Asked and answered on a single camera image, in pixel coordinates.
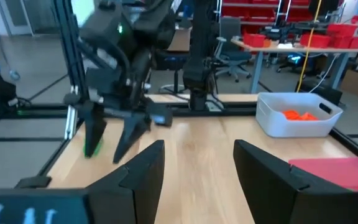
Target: pink surface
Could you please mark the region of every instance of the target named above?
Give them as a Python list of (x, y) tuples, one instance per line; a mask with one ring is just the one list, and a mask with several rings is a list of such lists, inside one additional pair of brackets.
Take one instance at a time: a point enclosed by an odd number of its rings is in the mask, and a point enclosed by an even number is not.
[(358, 191), (358, 158), (292, 159), (288, 163), (341, 187)]

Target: green light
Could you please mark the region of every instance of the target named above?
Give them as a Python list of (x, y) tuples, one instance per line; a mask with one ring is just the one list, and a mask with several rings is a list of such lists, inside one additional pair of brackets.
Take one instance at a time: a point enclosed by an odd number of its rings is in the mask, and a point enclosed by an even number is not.
[(121, 34), (122, 33), (122, 25), (118, 24), (118, 32)]

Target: table leg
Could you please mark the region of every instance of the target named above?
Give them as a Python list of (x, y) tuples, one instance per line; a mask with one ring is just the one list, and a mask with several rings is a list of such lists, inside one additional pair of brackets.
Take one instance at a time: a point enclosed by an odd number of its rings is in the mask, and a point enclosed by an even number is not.
[(173, 92), (175, 94), (178, 94), (179, 92), (179, 74), (178, 70), (175, 70), (174, 76), (173, 76)]
[(339, 81), (341, 81), (341, 77), (343, 74), (343, 71), (345, 70), (347, 60), (349, 59), (349, 53), (342, 53), (339, 55), (339, 57), (336, 59), (336, 62), (334, 62), (332, 69), (332, 77), (331, 77), (331, 88), (337, 89), (339, 85)]
[(254, 63), (254, 73), (252, 74), (252, 78), (251, 78), (251, 86), (250, 86), (251, 94), (256, 93), (257, 91), (260, 71), (262, 70), (263, 59), (264, 59), (264, 53), (258, 52)]

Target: white plastic bin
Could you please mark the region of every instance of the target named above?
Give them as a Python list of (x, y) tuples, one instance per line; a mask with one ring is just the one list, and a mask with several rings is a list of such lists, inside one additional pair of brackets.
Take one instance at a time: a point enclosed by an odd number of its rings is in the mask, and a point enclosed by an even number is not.
[[(286, 110), (309, 112), (319, 120), (287, 120), (282, 113)], [(338, 106), (314, 93), (259, 93), (256, 120), (271, 137), (315, 138), (327, 136), (342, 113)]]

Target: workbench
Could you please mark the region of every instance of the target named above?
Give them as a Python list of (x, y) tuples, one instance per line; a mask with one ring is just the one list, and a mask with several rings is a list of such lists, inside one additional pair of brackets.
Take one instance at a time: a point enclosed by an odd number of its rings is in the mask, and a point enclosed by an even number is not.
[[(176, 102), (170, 95), (150, 95)], [(257, 101), (257, 95), (219, 95), (222, 101)], [(85, 159), (85, 129), (74, 138), (49, 170), (49, 188), (86, 187), (124, 164), (158, 139), (165, 141), (165, 174), (156, 224), (253, 223), (233, 160), (234, 140), (243, 139), (285, 161), (300, 158), (354, 157), (333, 137), (275, 139), (255, 116), (174, 118), (170, 129), (152, 125), (119, 164), (112, 163), (123, 127), (109, 119), (99, 154)]]
[[(254, 72), (251, 74), (251, 84), (249, 88), (250, 93), (257, 93), (257, 86), (258, 81), (260, 78), (260, 72), (262, 70), (262, 61), (264, 57), (264, 53), (301, 53), (305, 54), (308, 49), (306, 47), (302, 47), (300, 45), (296, 45), (293, 48), (278, 48), (277, 44), (275, 42), (272, 42), (272, 45), (270, 47), (251, 47), (243, 41), (239, 40), (236, 37), (233, 37), (231, 39), (231, 42), (233, 44), (236, 44), (239, 47), (242, 47), (246, 51), (250, 52), (257, 52), (255, 63), (254, 63)], [(317, 49), (317, 48), (310, 48), (310, 53), (327, 53), (327, 54), (339, 54), (336, 58), (336, 61), (333, 64), (333, 67), (331, 69), (332, 74), (334, 75), (331, 78), (330, 86), (333, 89), (336, 89), (339, 85), (339, 82), (341, 80), (341, 76), (343, 74), (343, 71), (346, 67), (346, 63), (349, 60), (349, 54), (350, 53), (358, 53), (358, 49), (334, 49), (334, 48), (325, 48), (325, 49)]]

